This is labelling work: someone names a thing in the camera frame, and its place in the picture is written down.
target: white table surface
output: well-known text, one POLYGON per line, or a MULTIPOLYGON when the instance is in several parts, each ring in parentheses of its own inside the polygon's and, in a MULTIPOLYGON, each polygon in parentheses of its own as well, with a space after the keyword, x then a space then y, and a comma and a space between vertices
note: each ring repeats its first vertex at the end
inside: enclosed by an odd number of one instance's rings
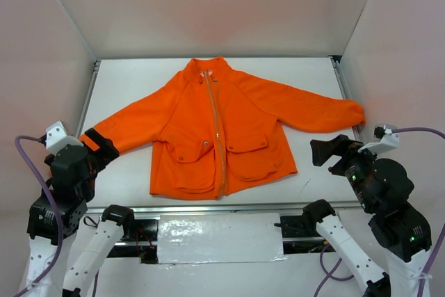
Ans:
MULTIPOLYGON (((92 89, 82 132, 93 127, 128 104, 141 99, 160 87, 178 71, 189 58, 155 58, 105 60, 92 89)), ((341 91, 329 58, 226 58, 238 70, 296 88, 341 99, 341 91)), ((293 204, 309 203, 320 198, 335 202, 357 201, 344 177, 331 175, 327 167, 338 157, 332 157, 323 167, 312 165, 311 139, 328 141, 345 134, 354 138, 352 129, 329 134, 311 134, 284 126, 297 175, 250 188, 220 200, 185 201, 151 196, 149 194, 152 147, 123 154, 102 171, 96 181, 96 196, 88 204, 107 207, 120 204, 129 207, 208 206, 232 204, 293 204)))
MULTIPOLYGON (((136 258, 107 259, 99 272, 97 297, 312 297, 325 277, 319 254, 292 254, 284 261, 237 264, 139 264, 136 258)), ((324 257, 332 268, 338 254, 324 257)), ((341 264, 339 277, 350 271, 341 264)), ((360 297, 356 280, 328 280, 318 297, 360 297)))

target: jacket sleeve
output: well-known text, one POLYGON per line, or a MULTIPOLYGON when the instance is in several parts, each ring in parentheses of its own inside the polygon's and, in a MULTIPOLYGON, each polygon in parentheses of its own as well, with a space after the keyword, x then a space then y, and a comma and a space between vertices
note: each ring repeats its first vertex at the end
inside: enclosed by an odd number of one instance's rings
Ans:
MULTIPOLYGON (((179 103, 185 87, 185 81, 177 74, 155 93, 126 106, 93 128, 103 137, 111 139, 120 154, 156 141, 179 103)), ((85 134, 79 140, 93 150, 98 148, 85 134)))
POLYGON ((365 124, 363 108, 353 100, 331 99, 282 83, 235 72, 232 82, 263 111, 308 132, 331 132, 365 124))

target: orange jacket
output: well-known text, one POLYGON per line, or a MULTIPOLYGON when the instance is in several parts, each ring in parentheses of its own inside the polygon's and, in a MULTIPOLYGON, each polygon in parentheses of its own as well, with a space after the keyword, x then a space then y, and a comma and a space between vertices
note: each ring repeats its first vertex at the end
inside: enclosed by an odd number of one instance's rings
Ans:
POLYGON ((120 153, 153 142, 150 194, 209 200, 297 173, 281 122, 328 132, 364 124, 364 114, 357 102, 260 79, 218 57, 192 59, 94 128, 120 153))

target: black cable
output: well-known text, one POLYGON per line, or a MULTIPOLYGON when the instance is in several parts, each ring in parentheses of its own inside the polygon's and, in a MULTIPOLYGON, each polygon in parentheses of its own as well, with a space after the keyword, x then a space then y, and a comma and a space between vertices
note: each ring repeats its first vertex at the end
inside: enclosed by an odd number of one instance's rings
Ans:
POLYGON ((92 219, 89 216, 83 217, 83 224, 85 224, 86 226, 89 226, 89 227, 93 227, 95 229, 97 229, 99 227, 99 222, 96 222, 94 219, 92 219))
POLYGON ((97 281, 99 281, 99 271, 97 272, 96 276, 95 276, 95 283, 94 286, 92 288, 92 295, 91 297, 95 297, 96 296, 96 292, 97 292, 97 281))

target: jacket collar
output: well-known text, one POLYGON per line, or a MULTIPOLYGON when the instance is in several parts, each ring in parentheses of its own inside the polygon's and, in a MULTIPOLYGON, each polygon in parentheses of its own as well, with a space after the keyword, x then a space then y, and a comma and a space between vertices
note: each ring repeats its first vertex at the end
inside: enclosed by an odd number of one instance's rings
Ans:
POLYGON ((222 56, 212 59, 196 59, 192 58, 184 69, 184 74, 190 80, 201 80, 202 71, 208 70, 213 78, 221 79, 224 75, 232 70, 222 56))

